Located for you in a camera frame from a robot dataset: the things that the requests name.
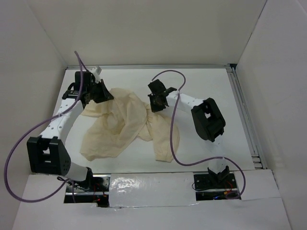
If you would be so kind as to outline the cream yellow jacket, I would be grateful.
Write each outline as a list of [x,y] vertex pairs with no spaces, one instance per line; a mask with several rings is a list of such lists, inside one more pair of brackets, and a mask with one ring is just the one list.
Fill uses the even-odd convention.
[[171,162],[179,147],[180,134],[171,118],[153,113],[149,104],[134,92],[111,89],[113,100],[103,103],[90,101],[82,116],[96,121],[86,131],[80,153],[88,160],[116,158],[136,138],[153,143],[156,161]]

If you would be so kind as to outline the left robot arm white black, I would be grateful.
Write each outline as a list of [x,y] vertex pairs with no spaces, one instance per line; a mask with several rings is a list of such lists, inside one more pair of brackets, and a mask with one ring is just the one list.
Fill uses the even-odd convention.
[[30,137],[27,151],[34,173],[69,178],[84,191],[93,189],[95,180],[90,168],[71,161],[65,147],[67,136],[78,116],[90,102],[102,103],[114,97],[100,78],[101,69],[75,72],[75,81],[62,96],[56,117],[38,137]]

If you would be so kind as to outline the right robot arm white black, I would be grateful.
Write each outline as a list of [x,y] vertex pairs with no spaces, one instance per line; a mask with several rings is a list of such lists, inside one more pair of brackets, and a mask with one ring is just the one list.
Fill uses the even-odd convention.
[[176,110],[179,109],[191,114],[198,136],[204,141],[209,141],[212,148],[218,153],[220,152],[220,144],[226,123],[215,100],[212,98],[207,98],[206,100],[197,99],[183,94],[173,87],[167,89],[160,80],[152,81],[148,87],[151,91],[148,97],[152,112],[160,112],[169,106],[174,108],[170,127],[170,149],[174,160],[179,165],[186,167],[215,160],[214,164],[207,168],[209,182],[215,188],[225,184],[229,175],[229,167],[223,156],[214,156],[195,163],[182,163],[176,158],[173,145],[174,119]]

